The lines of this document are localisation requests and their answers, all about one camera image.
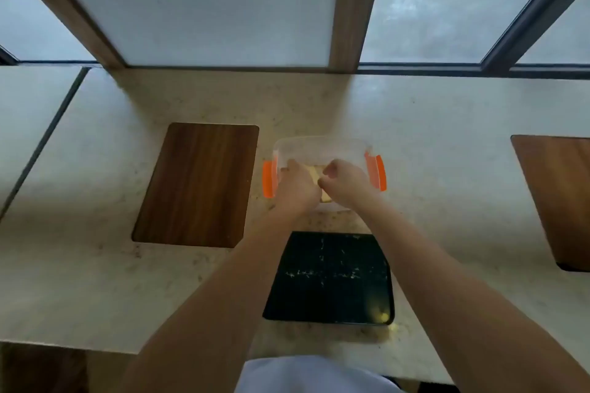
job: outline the hand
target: hand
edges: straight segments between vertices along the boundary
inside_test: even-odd
[[[317,184],[332,200],[343,207],[358,210],[364,202],[379,198],[379,192],[358,166],[345,160],[335,159],[326,168]]]
[[[296,216],[313,210],[320,202],[321,188],[312,180],[305,166],[289,160],[281,168],[280,181],[275,195],[277,208],[292,211]]]

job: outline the black baking tray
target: black baking tray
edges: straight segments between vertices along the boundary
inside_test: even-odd
[[[293,232],[262,316],[268,320],[389,325],[391,271],[370,234]]]

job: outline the person's right hand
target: person's right hand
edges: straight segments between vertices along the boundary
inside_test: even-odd
[[[326,168],[317,184],[332,200],[343,207],[357,210],[361,203],[371,202],[379,191],[358,166],[345,160],[335,159]]]

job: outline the person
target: person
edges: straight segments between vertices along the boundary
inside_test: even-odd
[[[409,224],[360,168],[335,160],[317,184],[289,161],[275,207],[148,340],[122,392],[399,391],[381,376],[318,356],[244,363],[291,230],[321,189],[371,229],[461,392],[590,391],[590,376],[556,340]]]

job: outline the person's left hand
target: person's left hand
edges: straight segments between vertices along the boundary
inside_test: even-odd
[[[300,216],[313,210],[320,202],[321,188],[313,182],[305,166],[291,159],[286,168],[281,168],[274,198],[277,208]]]

